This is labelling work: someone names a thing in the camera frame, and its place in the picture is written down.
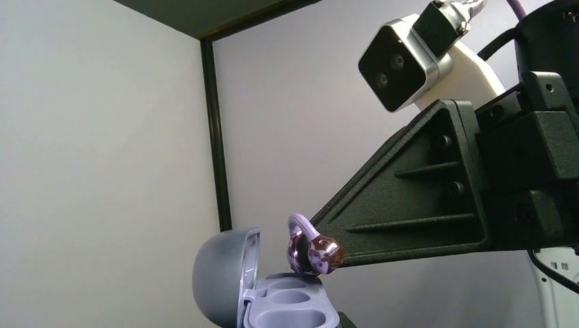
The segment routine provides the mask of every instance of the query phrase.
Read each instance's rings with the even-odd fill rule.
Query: earbud
[[[296,273],[327,275],[342,265],[344,251],[338,242],[320,234],[306,217],[301,214],[292,215],[287,220],[287,227],[287,260]]]

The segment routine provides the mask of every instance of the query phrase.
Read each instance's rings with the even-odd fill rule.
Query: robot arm
[[[553,60],[557,53],[577,53],[579,26],[563,15],[577,1],[555,1],[518,25],[527,33],[516,40],[521,83],[506,92],[483,61],[457,44],[468,31],[460,19],[472,18],[460,15],[476,10],[449,6],[474,3],[483,1],[433,1],[420,17],[387,23],[360,60],[387,110],[409,102],[425,108],[312,218],[344,248],[344,267],[579,244],[579,97],[569,94],[579,68],[576,61]],[[560,28],[546,35],[564,40],[564,34],[559,46],[566,49],[549,54],[529,44],[535,35],[528,33],[561,17]],[[436,39],[433,32],[420,28],[428,22],[456,33],[433,45],[427,41]],[[465,77],[469,68],[475,78]],[[451,72],[456,78],[447,81]]]

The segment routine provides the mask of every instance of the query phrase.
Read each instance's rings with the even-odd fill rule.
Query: open case lid
[[[242,327],[243,296],[257,277],[259,232],[259,228],[221,232],[197,253],[193,296],[203,315],[219,327]]]

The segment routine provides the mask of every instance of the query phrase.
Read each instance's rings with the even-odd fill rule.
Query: earbud charging case
[[[336,328],[339,317],[317,277],[279,273],[256,279],[259,228],[207,240],[193,267],[197,306],[220,327]]]

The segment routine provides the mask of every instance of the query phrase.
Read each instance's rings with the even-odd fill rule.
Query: white wall
[[[210,327],[199,42],[112,0],[0,0],[0,326]]]
[[[357,63],[381,24],[427,2],[325,0],[216,43],[234,227],[263,228],[259,275],[289,269],[289,215],[316,214],[417,114],[386,112]],[[489,0],[463,41],[478,51],[515,24],[506,1]],[[517,83],[511,44],[490,64],[505,87]],[[359,327],[541,326],[521,252],[354,267],[323,279]]]

